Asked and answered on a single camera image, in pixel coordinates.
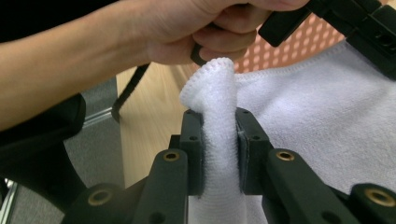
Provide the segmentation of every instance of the terry cloth fabric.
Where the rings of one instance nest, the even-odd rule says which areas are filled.
[[[204,117],[205,190],[190,197],[189,223],[264,223],[261,198],[238,187],[234,112],[245,108],[274,147],[298,152],[328,185],[396,190],[396,83],[342,42],[290,67],[235,74],[213,60],[181,102]]]

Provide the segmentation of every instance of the black plastic bracket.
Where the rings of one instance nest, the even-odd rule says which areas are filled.
[[[313,12],[346,37],[385,76],[396,79],[396,10],[377,0],[311,0],[292,12],[274,12],[259,35],[274,47]]]
[[[202,115],[192,110],[183,114],[180,135],[172,135],[169,148],[183,150],[188,157],[189,195],[201,195],[204,191],[204,139]]]
[[[154,160],[132,224],[184,224],[187,212],[187,154],[168,149]]]
[[[269,224],[396,223],[396,194],[359,184],[350,195],[327,186],[296,152],[273,148],[260,123],[237,108],[241,191],[262,195]]]

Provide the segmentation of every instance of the black sleeve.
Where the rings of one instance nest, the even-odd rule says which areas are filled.
[[[116,0],[0,0],[0,42],[82,17]]]

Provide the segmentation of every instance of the black wire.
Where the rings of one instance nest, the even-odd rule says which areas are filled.
[[[129,96],[134,92],[137,84],[139,83],[140,79],[142,79],[143,75],[145,75],[146,70],[148,70],[149,63],[138,66],[136,71],[134,71],[134,75],[131,77],[131,80],[126,85],[125,89],[122,91],[119,98],[114,102],[112,109],[111,109],[111,116],[114,120],[120,123],[120,109],[123,104],[128,100]]]

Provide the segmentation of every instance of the human hand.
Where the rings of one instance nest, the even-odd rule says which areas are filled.
[[[308,0],[144,0],[140,18],[150,61],[190,63],[195,44],[200,56],[237,59],[246,53],[271,10],[293,10]]]

